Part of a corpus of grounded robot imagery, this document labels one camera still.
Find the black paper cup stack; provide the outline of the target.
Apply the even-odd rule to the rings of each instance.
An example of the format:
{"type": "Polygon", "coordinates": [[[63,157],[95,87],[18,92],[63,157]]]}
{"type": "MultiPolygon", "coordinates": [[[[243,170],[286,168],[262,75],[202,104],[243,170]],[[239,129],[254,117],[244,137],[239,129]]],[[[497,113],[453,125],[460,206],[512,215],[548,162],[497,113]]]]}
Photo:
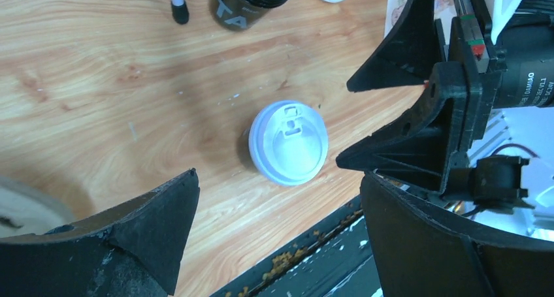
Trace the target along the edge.
{"type": "Polygon", "coordinates": [[[210,13],[222,27],[231,31],[245,31],[269,11],[288,0],[210,0],[210,13]]]}

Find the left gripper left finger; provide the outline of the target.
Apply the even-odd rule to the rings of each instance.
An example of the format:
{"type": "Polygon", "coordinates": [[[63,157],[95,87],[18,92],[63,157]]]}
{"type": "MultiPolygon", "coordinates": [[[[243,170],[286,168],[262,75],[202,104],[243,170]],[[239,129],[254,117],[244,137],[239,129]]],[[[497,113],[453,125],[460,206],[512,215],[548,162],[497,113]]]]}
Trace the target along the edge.
{"type": "Polygon", "coordinates": [[[173,295],[199,195],[190,169],[83,220],[3,238],[1,295],[173,295]]]}

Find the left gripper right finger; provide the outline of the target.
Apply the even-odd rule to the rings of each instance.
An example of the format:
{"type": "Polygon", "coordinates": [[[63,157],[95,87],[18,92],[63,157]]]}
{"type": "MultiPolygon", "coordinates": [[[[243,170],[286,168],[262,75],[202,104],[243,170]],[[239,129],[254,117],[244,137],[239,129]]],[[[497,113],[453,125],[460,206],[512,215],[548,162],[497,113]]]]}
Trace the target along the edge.
{"type": "Polygon", "coordinates": [[[483,225],[366,174],[368,237],[386,296],[552,296],[553,243],[483,225]]]}

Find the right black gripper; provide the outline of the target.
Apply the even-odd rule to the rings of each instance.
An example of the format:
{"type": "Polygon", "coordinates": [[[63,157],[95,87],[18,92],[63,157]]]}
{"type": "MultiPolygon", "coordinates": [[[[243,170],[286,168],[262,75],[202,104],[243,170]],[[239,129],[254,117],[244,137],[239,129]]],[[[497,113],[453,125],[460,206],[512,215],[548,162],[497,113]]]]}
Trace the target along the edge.
{"type": "Polygon", "coordinates": [[[528,159],[494,154],[470,166],[467,152],[483,138],[492,110],[553,106],[553,0],[516,0],[501,25],[485,0],[453,2],[449,42],[439,40],[434,0],[407,0],[347,81],[348,91],[361,92],[419,85],[431,75],[411,108],[336,163],[436,191],[446,201],[472,202],[474,213],[528,209],[521,185],[528,159]]]}

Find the white plastic cup lid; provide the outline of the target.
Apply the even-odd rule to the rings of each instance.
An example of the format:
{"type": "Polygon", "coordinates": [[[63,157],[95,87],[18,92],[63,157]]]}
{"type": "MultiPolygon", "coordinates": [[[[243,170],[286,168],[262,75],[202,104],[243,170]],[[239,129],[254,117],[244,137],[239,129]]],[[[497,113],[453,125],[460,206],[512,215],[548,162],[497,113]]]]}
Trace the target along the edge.
{"type": "Polygon", "coordinates": [[[278,185],[297,186],[314,179],[323,168],[329,137],[317,111],[299,101],[284,100],[256,115],[248,149],[264,177],[278,185]]]}

